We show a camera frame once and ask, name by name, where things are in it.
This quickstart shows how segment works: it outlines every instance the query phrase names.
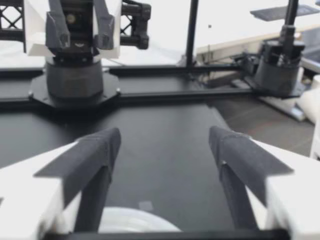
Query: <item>gray floor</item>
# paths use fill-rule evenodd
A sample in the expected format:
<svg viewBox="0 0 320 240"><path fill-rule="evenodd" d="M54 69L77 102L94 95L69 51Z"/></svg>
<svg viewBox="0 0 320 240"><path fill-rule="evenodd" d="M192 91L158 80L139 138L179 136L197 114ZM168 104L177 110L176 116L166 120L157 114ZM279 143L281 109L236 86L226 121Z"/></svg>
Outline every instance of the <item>gray floor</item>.
<svg viewBox="0 0 320 240"><path fill-rule="evenodd" d="M298 122L250 96L216 99L209 106L217 108L236 132L298 154L310 154L314 125L309 121Z"/></svg>

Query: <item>black cylindrical base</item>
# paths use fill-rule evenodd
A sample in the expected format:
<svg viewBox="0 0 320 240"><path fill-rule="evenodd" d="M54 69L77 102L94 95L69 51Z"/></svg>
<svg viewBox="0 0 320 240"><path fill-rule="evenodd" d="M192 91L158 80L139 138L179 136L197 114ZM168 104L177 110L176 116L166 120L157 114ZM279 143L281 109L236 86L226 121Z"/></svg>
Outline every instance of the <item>black cylindrical base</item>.
<svg viewBox="0 0 320 240"><path fill-rule="evenodd" d="M72 66L48 59L46 82L49 94L55 98L68 100L98 96L104 90L101 61Z"/></svg>
<svg viewBox="0 0 320 240"><path fill-rule="evenodd" d="M272 65L265 62L262 57L254 82L259 89L274 95L289 95L297 85L299 67L298 64L288 67Z"/></svg>

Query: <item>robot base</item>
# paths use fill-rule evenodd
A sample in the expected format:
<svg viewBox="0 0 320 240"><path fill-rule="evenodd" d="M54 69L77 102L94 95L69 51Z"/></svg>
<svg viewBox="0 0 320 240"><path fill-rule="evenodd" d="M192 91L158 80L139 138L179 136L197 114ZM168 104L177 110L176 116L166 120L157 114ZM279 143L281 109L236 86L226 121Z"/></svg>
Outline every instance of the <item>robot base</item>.
<svg viewBox="0 0 320 240"><path fill-rule="evenodd" d="M117 76L102 72L101 63L61 66L48 61L44 75L32 80L29 97L60 110L97 107L120 95Z"/></svg>

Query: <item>black table surface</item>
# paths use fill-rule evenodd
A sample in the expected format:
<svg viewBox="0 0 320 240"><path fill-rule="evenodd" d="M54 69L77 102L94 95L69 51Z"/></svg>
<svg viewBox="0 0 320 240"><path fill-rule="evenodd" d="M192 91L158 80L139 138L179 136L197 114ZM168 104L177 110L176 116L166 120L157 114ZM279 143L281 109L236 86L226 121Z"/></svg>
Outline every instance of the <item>black table surface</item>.
<svg viewBox="0 0 320 240"><path fill-rule="evenodd" d="M122 79L122 89L193 88L174 77L144 80ZM0 86L0 97L21 97L28 93L29 84L10 79L1 81ZM117 127L122 144L106 206L139 209L141 203L151 203L151 213L183 231L232 230L231 214L208 143L213 125L227 127L217 111L202 103L128 106L77 115L3 111L0 168L78 137Z"/></svg>

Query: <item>black frame rail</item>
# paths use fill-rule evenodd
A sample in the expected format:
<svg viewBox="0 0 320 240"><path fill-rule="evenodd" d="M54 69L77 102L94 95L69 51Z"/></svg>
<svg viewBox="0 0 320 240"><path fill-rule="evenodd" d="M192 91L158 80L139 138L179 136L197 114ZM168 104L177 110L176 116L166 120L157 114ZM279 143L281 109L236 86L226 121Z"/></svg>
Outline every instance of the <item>black frame rail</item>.
<svg viewBox="0 0 320 240"><path fill-rule="evenodd" d="M48 234L44 240L289 240L285 230L236 230L221 232L162 232L162 233L71 233Z"/></svg>

